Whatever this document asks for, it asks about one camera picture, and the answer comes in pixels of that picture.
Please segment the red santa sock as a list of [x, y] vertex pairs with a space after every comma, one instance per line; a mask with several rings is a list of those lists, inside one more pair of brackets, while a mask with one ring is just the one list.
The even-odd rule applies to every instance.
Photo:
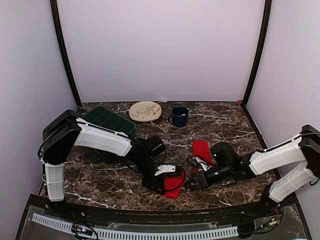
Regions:
[[192, 142], [192, 160], [196, 162], [195, 172], [200, 170], [208, 170], [214, 165], [209, 149], [209, 144], [206, 141], [195, 140]]
[[182, 187], [186, 179], [186, 174], [182, 173], [181, 176], [166, 176], [164, 173], [160, 175], [164, 179], [164, 188], [168, 191], [161, 194], [161, 197], [177, 199], [181, 193]]

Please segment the green divided plastic tray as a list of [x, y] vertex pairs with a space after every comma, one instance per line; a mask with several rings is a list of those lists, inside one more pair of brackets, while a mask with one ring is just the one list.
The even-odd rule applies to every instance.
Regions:
[[126, 134], [136, 134], [136, 124], [111, 110], [98, 106], [80, 117], [88, 123]]

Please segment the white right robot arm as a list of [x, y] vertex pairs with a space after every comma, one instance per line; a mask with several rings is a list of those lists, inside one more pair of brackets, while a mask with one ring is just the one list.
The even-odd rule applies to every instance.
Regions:
[[185, 183], [192, 190], [202, 190], [226, 178], [249, 180], [270, 170], [297, 163], [281, 179], [267, 185], [255, 213], [266, 217], [287, 196], [320, 177], [320, 132], [304, 125], [293, 138], [274, 147], [238, 156], [227, 142], [215, 144], [210, 153], [217, 165], [200, 169]]

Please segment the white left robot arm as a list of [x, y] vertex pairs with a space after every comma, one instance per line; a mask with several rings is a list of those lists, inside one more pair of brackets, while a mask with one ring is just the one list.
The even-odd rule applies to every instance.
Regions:
[[101, 150], [128, 158], [142, 175], [142, 185], [160, 195], [166, 193], [164, 179], [154, 158], [166, 151], [157, 135], [147, 139], [94, 125], [66, 110], [42, 132], [37, 156], [44, 164], [45, 183], [51, 210], [60, 218], [71, 213], [65, 203], [64, 165], [73, 147]]

